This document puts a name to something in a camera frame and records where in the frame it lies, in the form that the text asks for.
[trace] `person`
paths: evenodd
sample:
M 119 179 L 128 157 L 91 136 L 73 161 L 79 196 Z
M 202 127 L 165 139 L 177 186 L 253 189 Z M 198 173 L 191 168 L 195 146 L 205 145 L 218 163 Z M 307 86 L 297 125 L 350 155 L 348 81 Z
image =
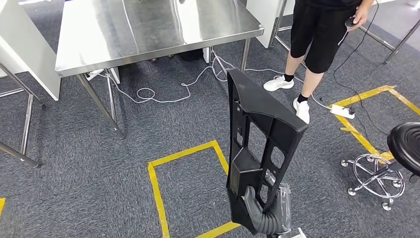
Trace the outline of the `person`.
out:
M 267 91 L 290 89 L 294 85 L 294 74 L 305 57 L 308 67 L 305 82 L 298 98 L 293 101 L 296 115 L 309 123 L 308 97 L 329 69 L 335 54 L 347 34 L 345 22 L 354 17 L 350 30 L 364 24 L 373 0 L 296 0 L 293 10 L 291 49 L 287 55 L 286 70 L 264 84 Z

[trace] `white sneaker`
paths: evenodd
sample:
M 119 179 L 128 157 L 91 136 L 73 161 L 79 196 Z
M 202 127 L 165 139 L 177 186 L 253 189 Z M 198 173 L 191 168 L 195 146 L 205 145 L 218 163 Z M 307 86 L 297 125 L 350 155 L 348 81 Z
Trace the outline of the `white sneaker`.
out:
M 307 101 L 298 103 L 298 98 L 293 101 L 293 107 L 296 110 L 296 115 L 304 121 L 306 124 L 309 124 L 309 105 Z
M 273 92 L 279 88 L 284 88 L 284 89 L 289 89 L 292 88 L 293 85 L 295 85 L 295 82 L 290 81 L 287 82 L 286 79 L 284 78 L 284 75 L 282 76 L 275 76 L 273 80 L 268 81 L 267 83 L 264 84 L 264 89 L 270 92 Z

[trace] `yellow floor marking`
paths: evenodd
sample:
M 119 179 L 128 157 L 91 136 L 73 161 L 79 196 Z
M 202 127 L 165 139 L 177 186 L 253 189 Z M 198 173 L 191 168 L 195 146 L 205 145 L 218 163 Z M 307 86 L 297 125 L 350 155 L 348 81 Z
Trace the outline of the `yellow floor marking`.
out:
M 1 211 L 3 210 L 3 206 L 5 202 L 6 202 L 5 197 L 0 198 L 0 217 L 1 217 Z
M 369 91 L 364 92 L 364 93 L 359 93 L 359 95 L 355 95 L 353 97 L 343 99 L 343 100 L 341 100 L 339 102 L 336 102 L 334 104 L 345 107 L 347 105 L 358 102 L 360 100 L 370 98 L 371 96 L 374 96 L 374 95 L 379 94 L 381 92 L 389 91 L 389 89 L 393 89 L 394 87 L 395 86 L 384 85 L 384 86 L 369 90 Z
M 342 106 L 342 107 L 345 107 L 349 104 L 352 104 L 352 103 L 358 102 L 360 100 L 363 100 L 363 99 L 372 97 L 374 95 L 377 95 L 379 93 L 388 91 L 392 95 L 394 95 L 398 100 L 400 100 L 402 103 L 407 105 L 407 107 L 409 107 L 411 110 L 413 110 L 418 115 L 420 115 L 420 109 L 417 106 L 415 106 L 412 102 L 410 102 L 407 98 L 405 98 L 403 95 L 398 93 L 394 88 L 395 88 L 395 86 L 384 85 L 384 86 L 369 90 L 367 92 L 360 93 L 359 96 L 356 95 L 356 96 L 353 96 L 353 97 L 350 97 L 350 98 L 343 99 L 343 100 L 341 100 L 341 101 L 339 101 L 335 104 L 339 105 L 339 106 Z M 340 128 L 340 129 L 343 130 L 343 131 L 348 131 L 348 132 L 352 133 L 353 136 L 367 149 L 367 151 L 369 151 L 369 153 L 375 154 L 375 155 L 380 155 L 382 158 L 384 158 L 386 160 L 390 160 L 390 159 L 393 158 L 391 152 L 389 152 L 389 151 L 384 152 L 382 154 L 379 154 L 379 152 L 369 143 L 369 141 L 366 140 L 366 138 L 362 134 L 360 134 L 360 132 L 358 132 L 354 128 L 354 126 L 352 126 L 346 118 L 341 117 L 341 116 L 337 116 L 337 115 L 335 115 L 335 117 L 337 117 L 337 119 L 344 125 L 344 127 Z
M 373 147 L 368 140 L 366 140 L 366 138 L 364 136 L 362 136 L 362 134 L 360 134 L 359 131 L 356 130 L 356 128 L 354 128 L 353 125 L 350 124 L 350 122 L 341 116 L 337 116 L 335 115 L 335 117 L 349 130 L 350 133 L 353 134 L 353 136 L 367 149 L 367 151 L 369 151 L 369 153 L 374 154 L 374 155 L 378 155 L 379 152 L 375 149 L 375 147 Z
M 217 143 L 216 140 L 209 141 L 205 144 L 198 145 L 198 146 L 192 147 L 190 149 L 186 149 L 186 150 L 177 152 L 175 154 L 168 155 L 166 157 L 163 157 L 163 158 L 160 158 L 160 159 L 157 159 L 157 160 L 153 160 L 153 161 L 148 163 L 147 170 L 149 172 L 150 181 L 152 183 L 153 195 L 154 195 L 154 198 L 155 198 L 157 213 L 159 215 L 159 220 L 160 220 L 160 225 L 161 225 L 161 228 L 162 228 L 162 237 L 163 238 L 169 238 L 169 229 L 168 229 L 168 223 L 167 223 L 167 220 L 166 220 L 166 214 L 165 214 L 165 208 L 164 208 L 164 205 L 163 205 L 162 196 L 160 195 L 159 184 L 158 184 L 158 181 L 157 181 L 158 179 L 156 177 L 156 172 L 155 172 L 154 167 L 158 166 L 158 165 L 162 165 L 162 164 L 167 163 L 167 162 L 172 161 L 172 160 L 176 160 L 176 159 L 181 158 L 183 156 L 193 154 L 193 153 L 198 152 L 200 150 L 210 148 L 210 147 L 213 147 L 214 151 L 216 152 L 217 157 L 219 158 L 220 164 L 223 167 L 223 170 L 227 174 L 228 170 L 229 170 L 229 165 L 228 165 L 228 163 L 227 163 L 227 161 L 226 161 L 226 159 L 225 159 L 225 157 L 222 153 L 222 150 L 221 150 L 221 148 L 220 148 L 220 146 L 219 146 L 219 144 Z M 228 223 L 226 223 L 224 225 L 221 225 L 221 226 L 219 226 L 219 227 L 217 227 L 217 228 L 215 228 L 211 231 L 208 231 L 204 234 L 201 234 L 198 237 L 199 238 L 213 238 L 213 237 L 221 235 L 225 232 L 228 232 L 228 231 L 230 231 L 234 228 L 237 228 L 238 226 L 240 226 L 240 225 L 236 224 L 236 223 L 233 223 L 233 222 L 228 222 Z
M 183 157 L 183 156 L 186 156 L 186 155 L 190 155 L 190 154 L 195 153 L 195 152 L 197 152 L 197 151 L 200 151 L 200 150 L 204 150 L 204 149 L 210 148 L 210 147 L 212 147 L 212 146 L 213 146 L 213 143 L 214 143 L 213 141 L 210 141 L 210 142 L 207 142 L 207 143 L 205 143 L 205 144 L 198 145 L 198 146 L 195 146 L 195 147 L 192 147 L 192 148 L 189 148 L 189 149 L 186 149 L 186 150 L 180 151 L 180 152 L 175 153 L 175 154 L 172 154 L 172 155 L 168 155 L 168 156 L 166 156 L 166 157 L 163 157 L 163 158 L 160 158 L 160 159 L 157 159 L 157 160 L 153 160 L 153 161 L 151 161 L 150 163 L 151 163 L 153 166 L 158 166 L 158 165 L 164 164 L 164 163 L 166 163 L 166 162 L 169 162 L 169 161 L 172 161 L 172 160 L 176 160 L 176 159 L 178 159 L 179 157 Z
M 386 160 L 392 160 L 392 159 L 394 159 L 394 156 L 392 156 L 392 154 L 391 154 L 390 151 L 383 152 L 382 154 L 380 154 L 380 156 L 382 158 L 386 159 Z
M 219 158 L 220 164 L 222 165 L 224 172 L 227 174 L 227 172 L 229 171 L 229 165 L 227 164 L 226 159 L 224 158 L 222 150 L 220 149 L 220 146 L 216 140 L 213 140 L 211 142 L 212 142 L 214 151 L 216 152 L 217 157 Z
M 151 163 L 147 165 L 147 170 L 149 171 L 150 181 L 152 183 L 152 188 L 153 188 L 153 195 L 154 195 L 155 203 L 157 207 L 157 213 L 159 215 L 160 226 L 162 227 L 162 237 L 169 238 L 169 229 L 168 229 L 168 223 L 166 222 L 165 208 L 163 207 L 162 197 L 160 196 L 159 184 L 157 182 L 158 179 L 156 178 L 156 172 Z
M 401 95 L 399 92 L 395 91 L 395 89 L 391 88 L 388 90 L 392 95 L 397 97 L 401 102 L 403 102 L 407 107 L 409 107 L 411 110 L 416 112 L 420 115 L 420 109 L 416 107 L 412 102 L 408 101 L 407 98 L 405 98 L 403 95 Z
M 204 234 L 201 234 L 199 236 L 197 236 L 196 238 L 214 238 L 216 236 L 219 236 L 221 234 L 224 234 L 230 230 L 233 230 L 237 227 L 239 227 L 240 225 L 237 223 L 233 223 L 233 222 L 228 222 L 224 225 L 221 225 L 220 227 L 213 229 L 211 231 L 208 231 Z

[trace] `black stool seat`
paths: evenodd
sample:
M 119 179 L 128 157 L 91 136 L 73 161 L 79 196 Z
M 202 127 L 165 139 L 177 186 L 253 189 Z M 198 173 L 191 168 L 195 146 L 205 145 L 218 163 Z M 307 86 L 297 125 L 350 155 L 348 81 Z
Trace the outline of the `black stool seat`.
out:
M 420 177 L 420 122 L 406 122 L 394 127 L 387 142 L 398 163 Z

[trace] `chrome stool base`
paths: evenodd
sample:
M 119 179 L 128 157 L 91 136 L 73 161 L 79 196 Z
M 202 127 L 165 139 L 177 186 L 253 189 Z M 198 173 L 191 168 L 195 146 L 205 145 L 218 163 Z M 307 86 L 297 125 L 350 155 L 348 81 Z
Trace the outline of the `chrome stool base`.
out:
M 359 161 L 361 159 L 365 158 L 368 162 L 373 163 L 373 171 L 366 168 L 365 166 L 363 166 Z M 382 162 L 383 164 L 385 164 L 386 166 L 383 168 L 379 167 L 379 162 Z M 404 189 L 405 189 L 405 184 L 403 181 L 403 176 L 402 174 L 398 171 L 399 169 L 402 168 L 402 166 L 398 163 L 398 162 L 389 162 L 388 160 L 385 160 L 384 158 L 377 156 L 377 155 L 372 155 L 372 154 L 364 154 L 364 155 L 360 155 L 359 157 L 357 157 L 355 160 L 342 160 L 341 161 L 341 166 L 347 167 L 349 164 L 353 164 L 353 172 L 356 176 L 356 179 L 358 180 L 358 182 L 360 183 L 359 186 L 355 187 L 355 188 L 349 188 L 347 189 L 347 193 L 350 196 L 355 196 L 356 195 L 356 191 L 358 191 L 361 188 L 365 188 L 367 191 L 369 191 L 370 193 L 375 194 L 376 196 L 379 196 L 381 198 L 385 198 L 388 199 L 387 202 L 383 202 L 382 203 L 382 208 L 386 211 L 391 210 L 391 206 L 394 203 L 394 198 L 397 198 L 399 196 L 401 196 L 404 193 Z M 365 181 L 362 181 L 359 173 L 358 173 L 358 169 L 363 170 L 364 172 L 368 173 L 369 175 L 371 175 L 370 178 L 368 178 Z M 392 185 L 396 188 L 399 188 L 399 191 L 395 194 L 395 195 L 391 195 L 385 188 L 383 180 L 391 180 L 392 181 Z M 373 189 L 371 189 L 368 185 L 373 182 L 373 181 L 377 181 L 379 186 L 382 188 L 382 191 L 385 193 L 378 193 L 376 191 L 374 191 Z

